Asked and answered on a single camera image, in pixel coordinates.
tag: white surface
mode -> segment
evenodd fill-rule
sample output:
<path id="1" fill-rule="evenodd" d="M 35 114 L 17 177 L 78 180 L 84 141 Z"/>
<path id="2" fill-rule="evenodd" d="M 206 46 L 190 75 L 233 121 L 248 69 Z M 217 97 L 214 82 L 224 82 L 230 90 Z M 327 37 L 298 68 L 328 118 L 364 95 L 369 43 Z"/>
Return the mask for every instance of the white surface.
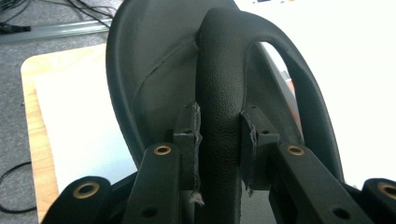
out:
<path id="1" fill-rule="evenodd" d="M 236 1 L 281 28 L 307 60 L 328 107 L 346 182 L 396 180 L 396 2 Z"/>
<path id="2" fill-rule="evenodd" d="M 59 192 L 87 175 L 111 184 L 136 171 L 110 103 L 105 62 L 35 80 Z"/>

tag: curved black strap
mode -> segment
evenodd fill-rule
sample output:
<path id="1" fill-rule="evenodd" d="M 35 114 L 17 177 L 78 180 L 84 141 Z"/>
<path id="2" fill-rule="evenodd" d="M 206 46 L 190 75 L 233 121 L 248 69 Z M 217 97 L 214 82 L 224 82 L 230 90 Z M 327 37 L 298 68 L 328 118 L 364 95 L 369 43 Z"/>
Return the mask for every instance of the curved black strap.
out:
<path id="1" fill-rule="evenodd" d="M 305 145 L 343 180 L 332 124 L 317 82 L 289 38 L 271 22 L 246 12 L 211 9 L 199 34 L 196 100 L 202 111 L 201 191 L 205 206 L 197 223 L 239 223 L 240 113 L 247 93 L 249 47 L 268 42 L 282 56 L 293 80 Z"/>

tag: wooden board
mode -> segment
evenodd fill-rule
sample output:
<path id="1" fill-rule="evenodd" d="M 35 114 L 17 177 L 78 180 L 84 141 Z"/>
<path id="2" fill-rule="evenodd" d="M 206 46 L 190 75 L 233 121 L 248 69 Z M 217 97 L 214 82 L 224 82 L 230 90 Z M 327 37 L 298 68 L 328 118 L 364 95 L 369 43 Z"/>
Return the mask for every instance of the wooden board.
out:
<path id="1" fill-rule="evenodd" d="M 42 221 L 50 206 L 59 196 L 59 192 L 50 140 L 35 90 L 35 78 L 38 76 L 50 76 L 51 74 L 70 69 L 72 66 L 80 67 L 87 63 L 102 63 L 105 53 L 106 45 L 72 49 L 31 57 L 21 67 L 39 222 Z"/>

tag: gray floor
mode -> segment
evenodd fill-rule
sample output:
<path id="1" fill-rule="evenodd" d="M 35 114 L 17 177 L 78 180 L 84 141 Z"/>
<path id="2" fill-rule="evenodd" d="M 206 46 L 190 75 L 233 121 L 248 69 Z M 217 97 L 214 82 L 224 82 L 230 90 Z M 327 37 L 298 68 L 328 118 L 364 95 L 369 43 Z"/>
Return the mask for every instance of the gray floor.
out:
<path id="1" fill-rule="evenodd" d="M 118 7 L 121 0 L 86 0 L 86 2 L 94 6 Z M 9 11 L 0 15 L 0 21 L 6 20 L 14 13 L 15 11 Z M 10 24 L 47 25 L 81 20 L 90 19 L 81 16 L 70 7 L 32 0 L 31 5 Z M 104 44 L 106 36 L 107 33 L 101 33 L 0 45 L 0 175 L 11 167 L 30 160 L 21 85 L 23 62 L 37 54 Z M 35 205 L 30 166 L 21 168 L 4 180 L 0 187 L 0 204 L 12 209 Z M 37 214 L 30 212 L 23 215 L 8 215 L 0 212 L 0 223 L 37 223 Z"/>

